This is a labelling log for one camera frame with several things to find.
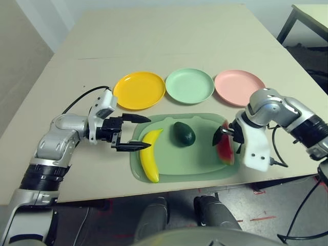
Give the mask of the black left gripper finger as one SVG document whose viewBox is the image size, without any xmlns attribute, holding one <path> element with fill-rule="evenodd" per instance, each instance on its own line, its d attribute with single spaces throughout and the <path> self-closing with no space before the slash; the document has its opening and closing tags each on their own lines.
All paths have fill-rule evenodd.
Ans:
<svg viewBox="0 0 328 246">
<path fill-rule="evenodd" d="M 121 117 L 123 121 L 129 121 L 136 124 L 151 122 L 149 118 L 137 114 L 123 113 Z"/>
<path fill-rule="evenodd" d="M 114 146 L 117 152 L 135 152 L 150 147 L 151 144 L 142 141 L 130 141 L 128 143 L 118 143 Z"/>
</svg>

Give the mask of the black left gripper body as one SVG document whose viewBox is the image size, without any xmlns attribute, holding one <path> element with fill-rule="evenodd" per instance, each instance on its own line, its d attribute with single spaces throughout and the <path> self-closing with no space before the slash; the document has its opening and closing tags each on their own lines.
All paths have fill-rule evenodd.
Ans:
<svg viewBox="0 0 328 246">
<path fill-rule="evenodd" d="M 110 117 L 105 119 L 101 127 L 96 129 L 96 139 L 111 143 L 111 148 L 121 149 L 122 117 Z"/>
</svg>

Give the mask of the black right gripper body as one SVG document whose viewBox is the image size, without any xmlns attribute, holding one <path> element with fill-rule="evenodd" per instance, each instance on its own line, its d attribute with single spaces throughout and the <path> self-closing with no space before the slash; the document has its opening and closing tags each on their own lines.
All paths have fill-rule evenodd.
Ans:
<svg viewBox="0 0 328 246">
<path fill-rule="evenodd" d="M 243 132 L 237 120 L 234 120 L 232 123 L 228 123 L 226 120 L 222 126 L 225 128 L 225 135 L 232 137 L 233 142 L 239 145 L 244 144 Z"/>
</svg>

